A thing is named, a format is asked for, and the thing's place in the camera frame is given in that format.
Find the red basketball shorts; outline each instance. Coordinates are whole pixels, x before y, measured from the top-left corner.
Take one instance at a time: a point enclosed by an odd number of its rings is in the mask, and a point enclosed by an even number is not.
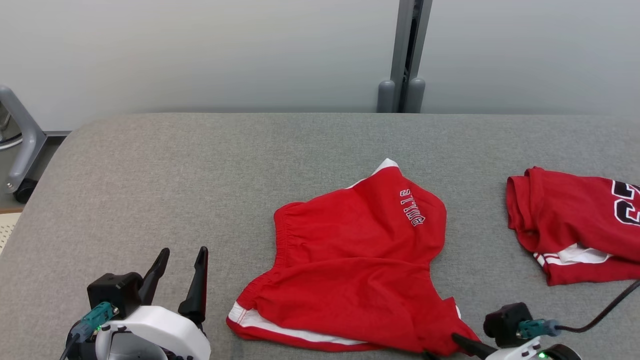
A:
[[[534,167],[507,180],[507,209],[549,285],[640,279],[640,187]]]
[[[448,356],[476,340],[429,262],[444,246],[444,205],[385,160],[353,186],[274,215],[276,259],[227,318],[240,337],[324,351],[383,347]]]

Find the gray fabric surface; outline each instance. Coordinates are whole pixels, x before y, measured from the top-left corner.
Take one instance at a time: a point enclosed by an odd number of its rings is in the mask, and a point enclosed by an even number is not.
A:
[[[482,339],[484,315],[518,301],[534,317],[584,325],[629,282],[549,288],[507,228],[506,179],[537,165],[637,183],[638,139],[637,120],[605,117],[187,113],[84,126],[53,157],[0,258],[0,357],[57,359],[88,310],[86,286],[105,272],[144,274],[162,247],[172,255],[154,304],[177,310],[206,245],[212,359],[416,359],[245,341],[225,324],[273,263],[273,212],[349,186],[387,157],[447,206],[433,282]],[[639,302],[633,294],[592,331],[543,344],[638,358]]]

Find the red jersey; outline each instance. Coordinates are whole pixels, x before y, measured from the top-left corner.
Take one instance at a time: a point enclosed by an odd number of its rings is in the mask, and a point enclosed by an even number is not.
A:
[[[534,167],[507,180],[507,209],[549,285],[640,279],[640,187]]]
[[[385,160],[375,173],[276,211],[276,259],[234,304],[227,323],[245,339],[325,351],[383,347],[441,356],[476,335],[429,262],[444,246],[446,211]]]

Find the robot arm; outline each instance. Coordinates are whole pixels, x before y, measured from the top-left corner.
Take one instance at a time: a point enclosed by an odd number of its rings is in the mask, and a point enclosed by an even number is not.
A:
[[[92,307],[109,304],[114,311],[106,314],[104,320],[108,321],[101,322],[100,326],[96,327],[95,322],[83,323],[84,318],[73,326],[67,337],[70,360],[209,358],[211,346],[202,331],[209,251],[206,247],[200,248],[189,293],[178,313],[151,305],[169,254],[169,249],[163,249],[144,278],[134,272],[105,274],[87,287]],[[78,328],[90,328],[93,332],[86,339],[79,339]]]
[[[545,350],[540,344],[540,335],[557,336],[559,331],[545,330],[540,324],[554,325],[557,322],[533,320],[529,308],[523,303],[503,306],[500,310],[486,315],[484,318],[484,333],[495,339],[499,348],[491,347],[479,341],[470,340],[464,336],[453,334],[453,340],[468,354],[482,360],[582,360],[571,348],[557,344]]]

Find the black number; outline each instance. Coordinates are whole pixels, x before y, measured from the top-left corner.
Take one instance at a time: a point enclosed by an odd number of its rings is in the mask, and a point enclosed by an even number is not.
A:
[[[636,196],[636,192],[640,187],[636,185],[621,183],[620,181],[614,181],[611,193],[613,195],[621,197],[622,199],[616,200],[614,203],[614,210],[616,218],[623,224],[640,226],[640,211],[636,211],[636,208],[629,201],[624,199],[633,200]]]

